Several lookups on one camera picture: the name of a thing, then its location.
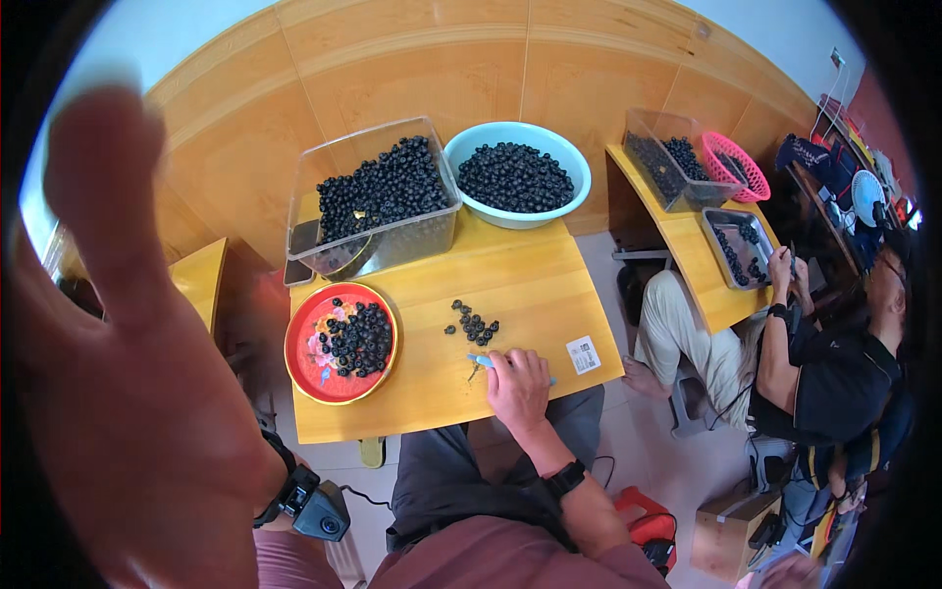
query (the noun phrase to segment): paper label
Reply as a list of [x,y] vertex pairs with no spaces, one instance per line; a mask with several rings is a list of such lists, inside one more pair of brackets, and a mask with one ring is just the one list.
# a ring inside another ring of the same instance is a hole
[[598,354],[595,353],[595,346],[592,345],[592,338],[588,335],[566,344],[566,350],[569,351],[569,357],[572,358],[573,366],[576,367],[576,374],[584,374],[602,366]]

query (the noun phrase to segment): pink plastic basket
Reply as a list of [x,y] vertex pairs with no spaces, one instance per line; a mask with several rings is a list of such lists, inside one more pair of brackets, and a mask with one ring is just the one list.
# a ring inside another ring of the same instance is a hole
[[742,151],[742,148],[732,140],[719,133],[713,133],[712,131],[703,134],[703,143],[706,174],[712,178],[713,181],[742,183],[741,178],[738,178],[726,169],[718,157],[719,154],[730,155],[742,163],[742,167],[746,171],[746,176],[749,178],[749,186],[754,189],[749,189],[748,186],[741,188],[733,195],[734,201],[739,201],[740,203],[754,203],[756,201],[769,200],[771,196],[769,182],[766,181],[765,175],[763,175],[753,159],[749,157],[746,152]]

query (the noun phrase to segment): black shirt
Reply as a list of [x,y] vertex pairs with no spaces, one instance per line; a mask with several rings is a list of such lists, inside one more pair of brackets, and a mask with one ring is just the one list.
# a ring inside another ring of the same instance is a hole
[[[762,337],[758,346],[761,359]],[[900,378],[896,358],[866,325],[818,332],[802,319],[788,346],[788,361],[800,369],[794,417],[754,386],[749,415],[762,434],[807,446],[830,446],[860,435],[880,415]]]

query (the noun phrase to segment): wooden wall panel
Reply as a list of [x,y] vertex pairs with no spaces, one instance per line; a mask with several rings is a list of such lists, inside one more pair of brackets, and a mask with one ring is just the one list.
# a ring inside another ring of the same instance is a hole
[[816,107],[741,39],[672,0],[284,0],[188,57],[148,98],[169,130],[157,190],[168,259],[218,237],[284,261],[299,153],[429,115],[443,141],[523,120],[589,159],[593,190],[566,218],[609,228],[604,147],[629,106],[686,114],[769,159]]

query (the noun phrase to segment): clear plastic container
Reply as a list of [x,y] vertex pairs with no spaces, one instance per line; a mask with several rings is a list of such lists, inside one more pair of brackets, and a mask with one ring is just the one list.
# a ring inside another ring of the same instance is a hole
[[664,147],[662,141],[686,137],[697,161],[704,165],[703,127],[696,120],[630,108],[626,127],[625,154],[638,167],[665,211],[677,213],[699,211],[705,206],[719,207],[742,188],[742,184],[690,179]]
[[[445,191],[447,208],[382,225],[317,245],[321,238],[320,194],[327,178],[352,175],[364,160],[388,152],[399,138],[429,138],[429,153]],[[442,156],[442,143],[428,117],[381,124],[335,139],[300,155],[288,209],[287,259],[299,260],[328,280],[348,280],[412,262],[451,248],[455,216],[462,198],[454,174]]]

